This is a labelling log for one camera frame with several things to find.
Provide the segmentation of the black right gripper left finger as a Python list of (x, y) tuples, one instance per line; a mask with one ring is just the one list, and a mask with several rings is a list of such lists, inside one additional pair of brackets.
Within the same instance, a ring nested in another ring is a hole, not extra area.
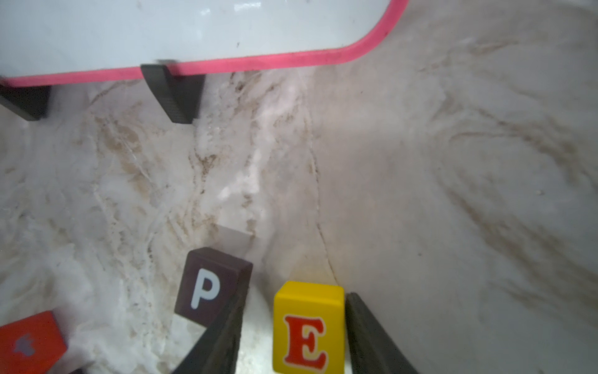
[(248, 281), (241, 279), (175, 373), (236, 372), (247, 292)]

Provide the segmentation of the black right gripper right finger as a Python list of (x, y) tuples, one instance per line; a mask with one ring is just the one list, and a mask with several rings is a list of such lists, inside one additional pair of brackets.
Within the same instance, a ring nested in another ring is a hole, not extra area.
[(355, 292), (346, 297), (345, 321), (353, 373), (417, 374)]

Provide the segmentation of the dark brown P block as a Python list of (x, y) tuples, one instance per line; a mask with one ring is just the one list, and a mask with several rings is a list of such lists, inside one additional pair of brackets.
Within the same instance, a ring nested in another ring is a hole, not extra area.
[(217, 315), (249, 289), (253, 264), (249, 261), (204, 247), (190, 251), (185, 260), (174, 312), (208, 327)]

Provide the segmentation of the yellow E block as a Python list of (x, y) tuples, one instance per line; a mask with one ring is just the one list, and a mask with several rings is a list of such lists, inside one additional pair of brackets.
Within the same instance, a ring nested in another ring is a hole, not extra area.
[(273, 370), (344, 373), (345, 332), (343, 288), (286, 282), (273, 302)]

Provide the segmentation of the red cube block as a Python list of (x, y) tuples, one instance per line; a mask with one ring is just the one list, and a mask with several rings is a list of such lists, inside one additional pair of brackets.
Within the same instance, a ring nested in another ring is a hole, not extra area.
[(67, 349), (52, 311), (1, 326), (1, 373), (46, 373)]

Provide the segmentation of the black whiteboard right foot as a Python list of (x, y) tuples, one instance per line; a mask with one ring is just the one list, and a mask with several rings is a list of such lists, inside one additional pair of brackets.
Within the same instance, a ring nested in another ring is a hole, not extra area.
[(199, 114), (206, 75), (183, 76), (164, 64), (144, 64), (140, 70), (167, 117), (176, 124), (193, 124)]

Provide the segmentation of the black whiteboard foot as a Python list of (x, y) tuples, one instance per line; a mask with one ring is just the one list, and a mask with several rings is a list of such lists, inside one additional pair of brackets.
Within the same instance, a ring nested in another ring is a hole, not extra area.
[(48, 115), (52, 86), (13, 87), (1, 77), (1, 106), (28, 122)]
[(140, 70), (167, 117), (176, 124), (193, 124), (199, 114), (206, 75), (183, 76), (164, 64), (144, 64)]

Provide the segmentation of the black whiteboard left foot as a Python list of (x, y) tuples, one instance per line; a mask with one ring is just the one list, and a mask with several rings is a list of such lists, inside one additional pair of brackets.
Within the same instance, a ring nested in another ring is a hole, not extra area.
[(1, 106), (28, 122), (48, 115), (52, 86), (13, 87), (1, 77)]

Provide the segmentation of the pink framed whiteboard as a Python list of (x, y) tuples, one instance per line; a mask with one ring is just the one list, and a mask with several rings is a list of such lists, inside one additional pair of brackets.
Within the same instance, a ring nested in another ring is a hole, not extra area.
[(350, 62), (392, 31), (405, 1), (4, 1), (1, 81), (11, 87)]

